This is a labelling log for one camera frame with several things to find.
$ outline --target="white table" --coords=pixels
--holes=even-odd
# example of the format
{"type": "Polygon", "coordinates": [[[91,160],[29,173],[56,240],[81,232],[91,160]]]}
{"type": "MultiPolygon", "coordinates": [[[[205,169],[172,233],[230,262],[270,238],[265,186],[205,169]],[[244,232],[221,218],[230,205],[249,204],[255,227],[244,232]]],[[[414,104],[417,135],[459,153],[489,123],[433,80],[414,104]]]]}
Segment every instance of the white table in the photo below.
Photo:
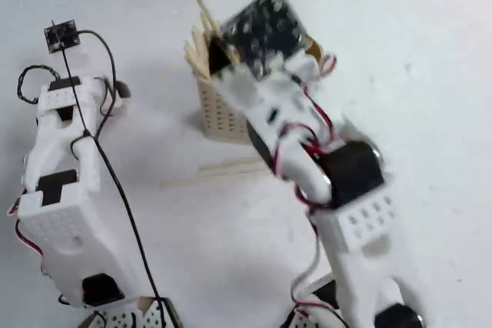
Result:
{"type": "MultiPolygon", "coordinates": [[[[250,0],[207,0],[224,20],[250,0]]],[[[489,326],[492,278],[492,0],[291,0],[307,30],[339,65],[324,89],[380,145],[414,262],[447,318],[446,327],[489,326]]],[[[18,196],[21,158],[33,145],[35,109],[15,96],[34,63],[65,74],[43,28],[74,18],[110,44],[118,77],[132,89],[125,117],[102,136],[119,174],[162,295],[186,327],[278,326],[292,278],[314,245],[291,186],[268,173],[192,181],[198,168],[242,157],[245,145],[208,141],[182,45],[198,23],[194,0],[0,0],[0,194],[18,196]],[[166,187],[162,181],[185,179],[166,187]]],[[[74,73],[109,73],[90,36],[68,53],[74,73]]],[[[43,71],[26,78],[33,96],[43,71]]],[[[136,243],[103,171],[101,216],[132,253],[136,243]]],[[[0,217],[2,326],[75,326],[86,314],[59,306],[38,257],[0,217]]],[[[317,276],[328,272],[323,260],[317,276]]]]}

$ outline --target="black cable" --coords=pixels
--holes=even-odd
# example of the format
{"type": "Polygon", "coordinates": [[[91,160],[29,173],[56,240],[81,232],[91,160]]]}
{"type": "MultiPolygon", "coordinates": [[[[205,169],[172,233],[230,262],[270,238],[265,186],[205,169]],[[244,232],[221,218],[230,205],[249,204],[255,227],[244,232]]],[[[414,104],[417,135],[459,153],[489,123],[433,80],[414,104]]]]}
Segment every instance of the black cable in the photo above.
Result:
{"type": "Polygon", "coordinates": [[[115,170],[111,166],[111,163],[108,159],[108,156],[106,155],[106,153],[102,149],[101,144],[99,143],[99,140],[97,140],[94,137],[94,142],[95,142],[96,147],[99,150],[99,154],[101,154],[102,160],[106,164],[106,167],[109,171],[109,174],[111,175],[111,178],[113,179],[113,182],[115,182],[115,185],[118,189],[118,192],[121,196],[121,199],[123,200],[123,203],[125,204],[125,209],[126,209],[126,212],[128,214],[128,219],[130,220],[130,223],[131,223],[131,228],[133,229],[133,233],[135,234],[135,239],[137,240],[138,250],[140,251],[141,260],[144,263],[144,268],[145,268],[145,272],[147,273],[148,281],[151,284],[152,291],[154,292],[154,295],[155,295],[155,299],[158,301],[158,304],[159,304],[159,308],[160,308],[159,313],[161,315],[161,325],[163,327],[165,327],[166,322],[165,322],[165,318],[164,318],[164,310],[163,310],[162,301],[161,301],[162,298],[159,295],[159,292],[157,291],[157,287],[155,286],[154,278],[152,277],[152,273],[151,273],[150,268],[148,266],[147,257],[145,256],[144,246],[141,243],[140,235],[138,234],[137,224],[135,223],[135,219],[133,218],[133,213],[131,212],[130,204],[128,203],[128,199],[126,197],[125,191],[123,190],[123,187],[121,186],[121,183],[120,183],[118,177],[116,177],[115,170]]]}
{"type": "Polygon", "coordinates": [[[61,294],[60,296],[58,296],[58,302],[61,305],[71,306],[70,303],[67,300],[65,300],[65,296],[63,296],[63,294],[61,294]]]}
{"type": "Polygon", "coordinates": [[[86,132],[88,132],[87,126],[85,125],[84,115],[82,114],[82,109],[80,108],[80,103],[78,102],[77,91],[75,91],[75,84],[71,79],[70,68],[68,67],[67,55],[65,54],[65,48],[61,49],[61,53],[63,54],[63,60],[65,61],[65,67],[67,68],[68,78],[70,79],[71,90],[75,96],[75,103],[77,104],[78,114],[80,115],[80,119],[82,121],[82,126],[84,126],[84,135],[87,136],[86,132]]]}
{"type": "Polygon", "coordinates": [[[106,121],[111,116],[111,111],[113,110],[113,107],[115,106],[115,102],[116,102],[116,67],[115,67],[115,59],[113,58],[113,53],[111,53],[111,49],[109,48],[109,46],[106,43],[106,41],[100,36],[100,34],[98,34],[95,31],[92,31],[92,30],[81,30],[81,31],[78,31],[77,32],[77,35],[82,35],[82,34],[91,34],[91,35],[94,35],[96,38],[98,38],[99,41],[105,46],[106,51],[108,52],[108,55],[109,55],[109,59],[111,61],[111,74],[112,74],[112,79],[113,79],[113,86],[112,86],[112,89],[109,88],[109,92],[111,93],[112,100],[111,100],[111,103],[109,105],[108,111],[106,111],[105,116],[102,118],[102,121],[99,124],[97,131],[95,132],[94,138],[96,140],[98,140],[99,139],[99,135],[101,134],[102,128],[105,126],[106,121]]]}
{"type": "MultiPolygon", "coordinates": [[[[108,117],[109,117],[109,115],[111,113],[111,110],[112,110],[113,106],[115,105],[116,71],[115,71],[115,62],[113,60],[113,55],[111,53],[111,50],[109,49],[108,44],[106,44],[106,42],[104,41],[104,39],[99,34],[93,32],[93,31],[86,31],[86,30],[79,31],[78,33],[79,34],[83,34],[83,33],[93,34],[97,38],[99,38],[99,40],[101,40],[101,42],[104,44],[104,46],[106,47],[106,50],[109,53],[109,57],[111,59],[111,69],[112,69],[112,74],[113,74],[113,89],[112,90],[110,89],[111,97],[112,97],[111,104],[110,104],[110,106],[108,108],[108,111],[106,112],[106,115],[103,118],[103,121],[99,125],[99,128],[98,128],[98,131],[96,132],[96,135],[95,136],[92,136],[92,134],[86,128],[85,123],[84,123],[84,119],[82,117],[82,111],[80,109],[80,105],[78,104],[77,91],[75,90],[74,82],[71,79],[70,68],[68,66],[68,61],[67,61],[66,56],[65,56],[65,49],[63,48],[61,50],[63,52],[63,57],[64,57],[64,60],[65,60],[65,67],[67,68],[67,73],[68,73],[68,76],[70,78],[70,84],[72,86],[72,90],[73,90],[73,93],[74,93],[74,96],[75,96],[75,102],[77,103],[77,109],[78,109],[79,114],[81,115],[81,119],[82,119],[82,122],[84,124],[84,133],[83,133],[82,137],[90,136],[90,137],[92,137],[94,139],[94,143],[95,143],[95,145],[96,145],[96,147],[97,147],[97,149],[99,151],[99,154],[101,155],[102,160],[105,162],[105,165],[106,165],[106,167],[108,169],[108,172],[111,175],[111,179],[115,183],[115,185],[116,185],[116,187],[118,189],[118,192],[120,194],[120,197],[123,200],[123,204],[125,205],[125,209],[126,209],[126,212],[127,212],[127,215],[128,215],[128,219],[130,220],[131,228],[132,228],[133,233],[135,235],[135,239],[137,240],[138,250],[140,251],[141,259],[142,259],[142,262],[144,264],[144,268],[145,268],[145,272],[146,272],[147,277],[148,277],[148,281],[151,284],[151,288],[152,288],[152,291],[154,292],[155,299],[158,301],[158,304],[159,304],[159,307],[160,307],[161,325],[162,325],[162,327],[165,327],[166,326],[166,322],[165,322],[165,318],[164,318],[164,309],[163,309],[163,306],[162,306],[161,296],[159,295],[159,292],[157,291],[157,287],[155,286],[155,282],[154,282],[154,277],[152,276],[152,273],[150,271],[150,267],[148,266],[147,257],[145,256],[144,246],[143,246],[143,244],[141,242],[140,234],[138,232],[137,224],[135,223],[135,219],[133,217],[133,213],[131,211],[131,207],[130,207],[130,204],[128,202],[128,198],[126,197],[125,190],[123,190],[123,187],[121,185],[121,182],[118,179],[118,176],[116,175],[115,170],[113,169],[113,167],[111,165],[111,162],[109,161],[108,156],[106,155],[105,151],[103,150],[101,144],[99,143],[99,139],[98,139],[98,134],[101,133],[101,129],[104,126],[104,122],[106,122],[108,120],[108,117]]],[[[80,139],[80,137],[78,137],[77,139],[73,140],[73,142],[71,143],[71,149],[73,149],[73,144],[77,140],[79,140],[79,139],[80,139]]]]}
{"type": "Polygon", "coordinates": [[[101,80],[105,83],[105,94],[102,97],[101,105],[99,105],[99,113],[101,113],[101,115],[106,115],[106,113],[102,111],[102,107],[104,107],[105,105],[106,99],[108,98],[108,91],[111,90],[111,86],[109,85],[109,80],[106,77],[96,77],[96,79],[101,80]]]}
{"type": "Polygon", "coordinates": [[[29,71],[32,69],[45,69],[46,71],[49,71],[55,80],[60,79],[60,75],[58,74],[57,71],[55,71],[53,68],[47,66],[47,65],[30,65],[27,68],[22,71],[21,75],[18,76],[18,83],[17,83],[17,96],[19,99],[25,101],[26,103],[36,105],[38,103],[38,98],[34,99],[27,99],[23,94],[22,94],[22,85],[24,84],[24,77],[27,75],[29,71]]]}
{"type": "Polygon", "coordinates": [[[98,311],[94,310],[94,315],[95,316],[99,316],[101,319],[102,319],[102,322],[103,322],[103,326],[102,328],[106,328],[106,326],[108,325],[108,321],[106,320],[106,318],[104,317],[104,315],[102,315],[101,313],[99,313],[98,311]]]}

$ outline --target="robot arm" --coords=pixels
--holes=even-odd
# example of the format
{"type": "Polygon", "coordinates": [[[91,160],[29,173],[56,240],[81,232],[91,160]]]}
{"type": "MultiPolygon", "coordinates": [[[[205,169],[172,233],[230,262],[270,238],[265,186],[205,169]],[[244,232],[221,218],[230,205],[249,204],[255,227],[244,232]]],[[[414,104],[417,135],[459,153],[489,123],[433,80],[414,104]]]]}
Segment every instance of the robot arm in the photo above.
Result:
{"type": "MultiPolygon", "coordinates": [[[[74,81],[85,123],[94,132],[104,85],[97,78],[74,81]]],[[[117,97],[115,106],[122,103],[117,97]]],[[[70,305],[136,299],[131,261],[98,216],[98,152],[94,141],[83,135],[67,79],[43,86],[36,118],[38,133],[22,180],[26,192],[17,210],[23,231],[41,249],[44,269],[70,305]],[[78,161],[71,159],[71,142],[78,161]],[[63,163],[73,169],[59,169],[63,163]]]]}
{"type": "MultiPolygon", "coordinates": [[[[296,195],[308,205],[331,264],[344,324],[420,328],[423,318],[425,326],[435,326],[434,309],[404,252],[379,150],[340,112],[321,109],[310,92],[316,81],[299,77],[320,80],[336,59],[317,62],[309,55],[302,42],[306,34],[292,11],[278,19],[279,2],[288,8],[286,0],[256,0],[223,25],[218,42],[236,48],[242,63],[211,71],[212,84],[247,119],[251,142],[272,172],[293,181],[296,195]],[[274,10],[268,14],[270,3],[274,10]],[[268,30],[272,19],[278,28],[268,30]],[[260,25],[263,33],[255,34],[260,25]],[[285,41],[281,46],[272,41],[279,39],[285,41]],[[400,299],[386,294],[387,280],[398,285],[400,299]]],[[[338,326],[333,320],[318,322],[338,326]]]]}

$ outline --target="wooden pencil holder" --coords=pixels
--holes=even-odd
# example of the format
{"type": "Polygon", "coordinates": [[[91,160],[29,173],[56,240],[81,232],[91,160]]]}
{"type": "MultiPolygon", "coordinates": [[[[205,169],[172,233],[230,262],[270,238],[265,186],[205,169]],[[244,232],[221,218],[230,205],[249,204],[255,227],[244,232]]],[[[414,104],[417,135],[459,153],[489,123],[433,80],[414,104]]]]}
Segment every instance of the wooden pencil holder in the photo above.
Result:
{"type": "MultiPolygon", "coordinates": [[[[208,43],[211,40],[212,27],[205,17],[202,16],[201,20],[204,31],[199,31],[193,27],[191,34],[195,48],[186,43],[184,45],[184,53],[197,80],[204,119],[204,134],[212,140],[248,144],[246,120],[238,117],[211,85],[210,71],[208,69],[208,43]]],[[[313,38],[310,38],[310,40],[312,43],[306,53],[314,56],[319,62],[323,55],[323,49],[313,38]]]]}

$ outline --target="white robot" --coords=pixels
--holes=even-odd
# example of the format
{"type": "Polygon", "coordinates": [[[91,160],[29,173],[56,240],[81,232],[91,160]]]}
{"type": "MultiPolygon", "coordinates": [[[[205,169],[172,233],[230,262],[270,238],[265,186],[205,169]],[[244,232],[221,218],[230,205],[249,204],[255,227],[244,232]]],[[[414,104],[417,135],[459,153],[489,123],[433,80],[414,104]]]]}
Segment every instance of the white robot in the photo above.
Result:
{"type": "MultiPolygon", "coordinates": [[[[320,328],[438,328],[405,254],[381,153],[340,112],[317,104],[316,85],[336,58],[317,61],[308,46],[287,0],[255,0],[222,25],[209,47],[211,83],[247,119],[251,142],[272,172],[295,183],[332,268],[333,278],[322,283],[333,287],[329,298],[299,296],[296,281],[296,308],[283,326],[303,321],[320,328]],[[230,63],[231,50],[241,62],[230,63]],[[396,282],[400,296],[383,288],[387,280],[396,282]]],[[[38,135],[22,179],[25,193],[10,213],[28,235],[19,231],[20,238],[41,252],[42,268],[64,302],[108,311],[101,318],[107,327],[117,326],[106,322],[110,316],[140,327],[147,316],[136,303],[131,263],[95,216],[98,149],[92,136],[84,136],[75,91],[86,127],[95,132],[98,107],[105,104],[101,80],[58,78],[44,86],[38,135]],[[71,149],[78,171],[57,170],[71,149]]],[[[114,105],[122,103],[115,96],[114,105]]],[[[153,302],[148,313],[157,309],[153,302]]],[[[165,314],[168,324],[180,326],[172,306],[166,304],[165,314]]]]}

